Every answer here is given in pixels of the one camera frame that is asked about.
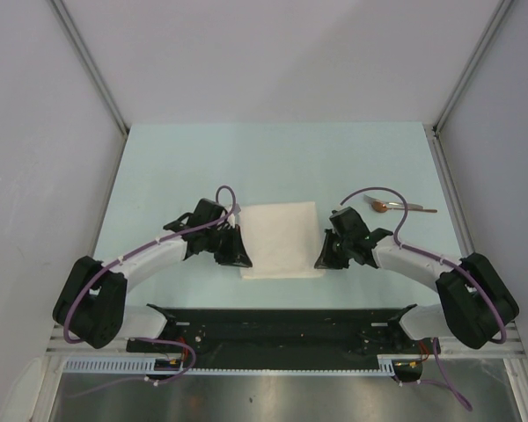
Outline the white cloth napkin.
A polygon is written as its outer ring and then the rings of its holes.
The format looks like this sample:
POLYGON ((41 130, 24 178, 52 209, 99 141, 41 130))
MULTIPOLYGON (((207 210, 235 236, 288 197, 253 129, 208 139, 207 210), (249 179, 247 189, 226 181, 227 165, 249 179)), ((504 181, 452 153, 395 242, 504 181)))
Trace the white cloth napkin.
POLYGON ((244 207, 241 236, 253 266, 242 268, 244 280, 319 278, 314 267, 322 248, 316 204, 293 202, 244 207))

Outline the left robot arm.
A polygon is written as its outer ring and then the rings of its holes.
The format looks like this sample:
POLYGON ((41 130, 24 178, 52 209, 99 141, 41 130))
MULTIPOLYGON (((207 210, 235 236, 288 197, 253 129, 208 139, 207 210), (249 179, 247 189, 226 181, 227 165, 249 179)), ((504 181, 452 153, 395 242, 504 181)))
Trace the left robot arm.
POLYGON ((117 337, 146 339, 160 352, 175 345, 176 329, 166 313, 153 305, 129 305, 128 293, 151 276, 202 252, 220 266, 250 268, 235 210, 209 200, 163 227, 163 234, 105 264, 90 256, 70 270, 53 308, 70 344, 100 349, 117 337))

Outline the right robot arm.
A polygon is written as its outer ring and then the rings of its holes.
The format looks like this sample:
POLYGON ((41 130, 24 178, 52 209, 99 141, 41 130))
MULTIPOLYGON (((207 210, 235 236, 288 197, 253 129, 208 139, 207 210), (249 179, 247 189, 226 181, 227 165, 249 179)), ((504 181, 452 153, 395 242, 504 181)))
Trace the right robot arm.
POLYGON ((477 252, 452 258, 397 240, 387 229, 368 229, 359 213, 345 207, 331 213, 331 226, 315 263, 326 270, 351 262, 398 273, 435 291, 435 305, 409 305, 390 319, 390 346, 408 353, 420 340, 453 336, 480 349, 506 340, 506 326, 519 306, 490 260, 477 252))

